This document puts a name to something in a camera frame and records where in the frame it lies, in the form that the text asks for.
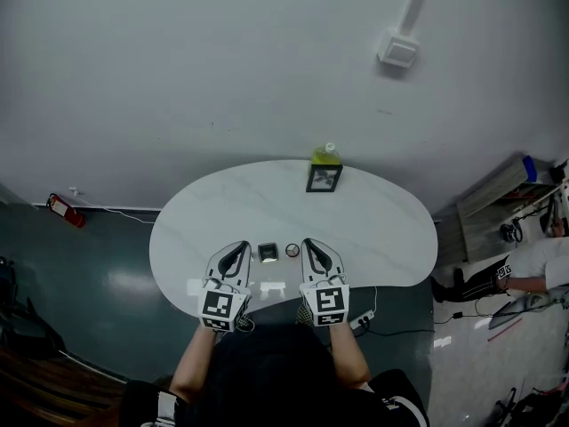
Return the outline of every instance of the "hand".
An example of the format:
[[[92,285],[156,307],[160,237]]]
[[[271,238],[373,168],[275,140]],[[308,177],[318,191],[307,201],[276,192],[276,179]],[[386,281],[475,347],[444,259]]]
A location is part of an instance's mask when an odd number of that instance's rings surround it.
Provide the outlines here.
[[[507,278],[496,278],[496,287],[503,291],[508,287],[508,279]]]
[[[565,235],[565,226],[563,220],[557,218],[551,225],[551,231],[553,231],[554,238],[562,238]]]

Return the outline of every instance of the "marble tabletop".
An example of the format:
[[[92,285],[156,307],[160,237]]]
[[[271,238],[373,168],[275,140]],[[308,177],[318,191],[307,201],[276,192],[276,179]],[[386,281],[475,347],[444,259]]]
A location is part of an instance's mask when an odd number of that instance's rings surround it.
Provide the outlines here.
[[[197,316],[197,290],[210,257],[247,240],[253,250],[248,311],[300,297],[301,258],[285,254],[315,238],[333,248],[351,287],[412,286],[432,271],[437,232],[411,193],[344,166],[333,193],[307,193],[309,162],[241,165],[194,181],[158,215],[150,265],[166,298]],[[275,242],[278,261],[261,264],[257,246]]]

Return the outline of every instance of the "bottle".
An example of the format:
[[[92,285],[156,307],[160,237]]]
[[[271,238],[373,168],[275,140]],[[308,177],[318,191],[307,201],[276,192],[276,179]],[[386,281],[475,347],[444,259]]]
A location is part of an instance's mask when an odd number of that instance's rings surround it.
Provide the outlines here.
[[[339,165],[340,155],[336,151],[336,146],[328,142],[325,146],[317,147],[312,154],[313,165]]]

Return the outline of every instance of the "sneaker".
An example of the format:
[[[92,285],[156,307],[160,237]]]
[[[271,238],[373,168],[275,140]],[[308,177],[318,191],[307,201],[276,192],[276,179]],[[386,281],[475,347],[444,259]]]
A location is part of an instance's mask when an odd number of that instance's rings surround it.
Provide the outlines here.
[[[462,272],[462,269],[457,269],[454,271],[453,279],[454,279],[454,287],[459,287],[464,285],[464,272]]]
[[[442,303],[445,300],[446,288],[439,285],[434,278],[430,278],[430,285],[433,290],[433,297],[438,303]]]

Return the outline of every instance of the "black square marker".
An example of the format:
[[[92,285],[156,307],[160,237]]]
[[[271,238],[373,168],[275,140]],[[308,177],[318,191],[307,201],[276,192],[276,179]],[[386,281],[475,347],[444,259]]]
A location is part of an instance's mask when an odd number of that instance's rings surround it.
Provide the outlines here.
[[[204,323],[207,327],[212,327],[214,329],[220,329],[222,331],[228,331],[229,330],[229,322],[228,321],[220,321],[218,319],[204,318]]]
[[[496,276],[498,277],[498,279],[509,277],[511,273],[512,273],[512,267],[509,264],[506,264],[505,266],[502,266],[498,270],[496,270]]]
[[[323,315],[318,317],[318,325],[319,326],[327,326],[329,324],[337,324],[341,323],[344,320],[343,313],[334,313],[332,315]]]
[[[328,288],[317,291],[318,313],[323,311],[344,310],[344,297],[341,288]]]
[[[232,301],[233,296],[231,294],[208,291],[205,296],[202,314],[212,317],[229,318]]]

